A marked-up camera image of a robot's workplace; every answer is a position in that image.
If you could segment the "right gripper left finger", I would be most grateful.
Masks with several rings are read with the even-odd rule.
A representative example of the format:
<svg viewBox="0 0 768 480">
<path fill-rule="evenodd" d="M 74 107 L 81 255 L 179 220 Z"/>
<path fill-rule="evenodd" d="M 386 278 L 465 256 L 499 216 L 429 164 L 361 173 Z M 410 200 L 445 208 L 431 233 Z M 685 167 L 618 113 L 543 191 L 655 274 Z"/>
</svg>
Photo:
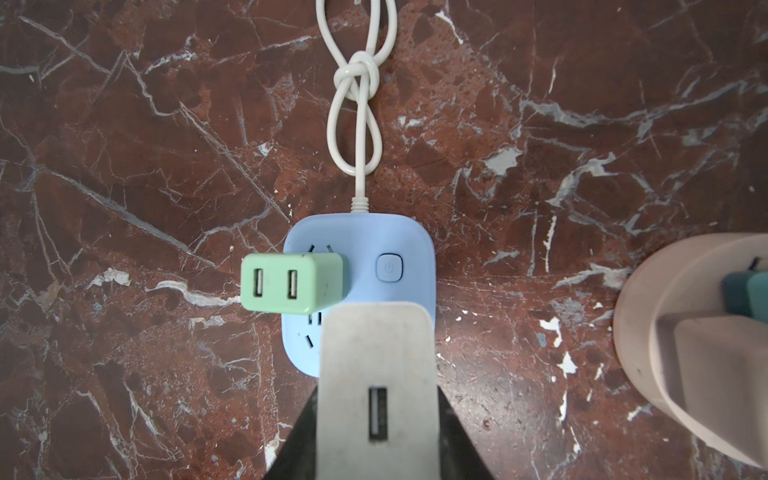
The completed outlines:
<svg viewBox="0 0 768 480">
<path fill-rule="evenodd" d="M 291 433 L 264 480 L 314 480 L 316 478 L 316 427 L 318 388 L 310 394 Z"/>
</svg>

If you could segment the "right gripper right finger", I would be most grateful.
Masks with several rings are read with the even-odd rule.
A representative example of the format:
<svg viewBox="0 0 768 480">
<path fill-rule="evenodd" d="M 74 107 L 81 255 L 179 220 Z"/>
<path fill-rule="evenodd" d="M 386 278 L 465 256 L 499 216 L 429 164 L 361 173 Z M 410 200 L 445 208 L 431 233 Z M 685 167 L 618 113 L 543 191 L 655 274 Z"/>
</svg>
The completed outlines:
<svg viewBox="0 0 768 480">
<path fill-rule="evenodd" d="M 438 391 L 439 456 L 442 480 L 492 480 L 493 475 L 441 388 Z"/>
</svg>

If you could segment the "white plug adapter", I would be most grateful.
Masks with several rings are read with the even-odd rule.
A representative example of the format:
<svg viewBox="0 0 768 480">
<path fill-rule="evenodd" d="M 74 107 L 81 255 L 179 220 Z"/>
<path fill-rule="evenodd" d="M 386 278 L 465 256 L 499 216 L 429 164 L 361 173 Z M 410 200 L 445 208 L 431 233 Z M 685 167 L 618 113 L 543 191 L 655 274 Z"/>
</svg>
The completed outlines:
<svg viewBox="0 0 768 480">
<path fill-rule="evenodd" d="M 440 476 L 435 335 L 411 302 L 345 303 L 323 322 L 319 479 Z"/>
</svg>

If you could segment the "green plug adapter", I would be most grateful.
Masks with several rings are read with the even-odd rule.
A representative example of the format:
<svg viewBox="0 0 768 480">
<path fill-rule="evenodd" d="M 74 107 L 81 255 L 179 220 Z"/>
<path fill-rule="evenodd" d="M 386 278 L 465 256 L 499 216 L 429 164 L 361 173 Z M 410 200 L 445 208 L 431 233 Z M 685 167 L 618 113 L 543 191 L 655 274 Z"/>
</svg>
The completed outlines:
<svg viewBox="0 0 768 480">
<path fill-rule="evenodd" d="M 241 263 L 242 306 L 252 312 L 309 315 L 345 297 L 337 253 L 252 253 Z"/>
</svg>

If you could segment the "pink plug adapter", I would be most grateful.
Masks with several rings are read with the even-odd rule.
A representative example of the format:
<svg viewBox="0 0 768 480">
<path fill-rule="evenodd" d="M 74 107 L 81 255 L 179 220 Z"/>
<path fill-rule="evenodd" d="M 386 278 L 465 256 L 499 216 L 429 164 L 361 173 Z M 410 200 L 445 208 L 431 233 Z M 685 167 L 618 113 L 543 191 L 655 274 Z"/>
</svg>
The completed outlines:
<svg viewBox="0 0 768 480">
<path fill-rule="evenodd" d="M 767 467 L 767 325 L 744 316 L 663 315 L 656 325 L 671 413 L 708 446 Z"/>
</svg>

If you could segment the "teal plug adapter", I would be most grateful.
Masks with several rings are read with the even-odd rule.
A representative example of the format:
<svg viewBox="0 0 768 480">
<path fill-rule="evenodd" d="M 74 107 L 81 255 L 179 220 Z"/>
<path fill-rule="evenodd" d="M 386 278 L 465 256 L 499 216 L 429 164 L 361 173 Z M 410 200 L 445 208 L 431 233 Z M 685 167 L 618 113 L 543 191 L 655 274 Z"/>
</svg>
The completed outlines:
<svg viewBox="0 0 768 480">
<path fill-rule="evenodd" d="M 767 281 L 766 271 L 747 270 L 726 275 L 721 282 L 725 310 L 767 323 Z"/>
</svg>

